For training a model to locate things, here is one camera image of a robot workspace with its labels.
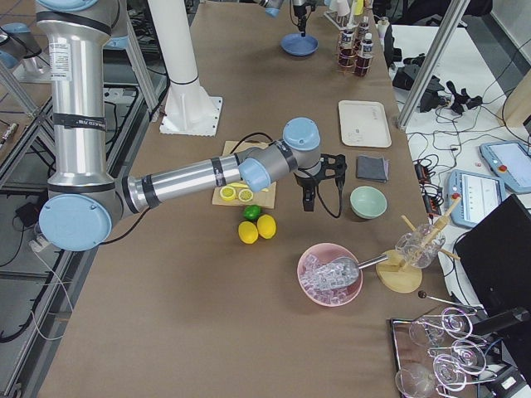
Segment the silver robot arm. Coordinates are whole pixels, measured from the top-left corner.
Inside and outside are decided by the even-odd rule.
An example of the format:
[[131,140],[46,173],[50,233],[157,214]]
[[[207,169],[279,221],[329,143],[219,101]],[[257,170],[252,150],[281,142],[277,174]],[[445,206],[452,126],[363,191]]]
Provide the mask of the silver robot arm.
[[163,201],[244,182],[258,192],[293,173],[314,180],[323,170],[319,130],[292,119],[265,148],[215,157],[140,178],[112,178],[107,170],[103,49],[127,41],[122,1],[39,1],[37,24],[49,41],[56,172],[39,215],[53,245],[84,251],[105,243],[122,219]]
[[[265,9],[265,12],[271,17],[277,17],[283,5],[283,0],[257,0],[256,4]],[[290,4],[290,18],[297,26],[302,37],[306,37],[307,9],[310,7],[309,1],[293,0]]]

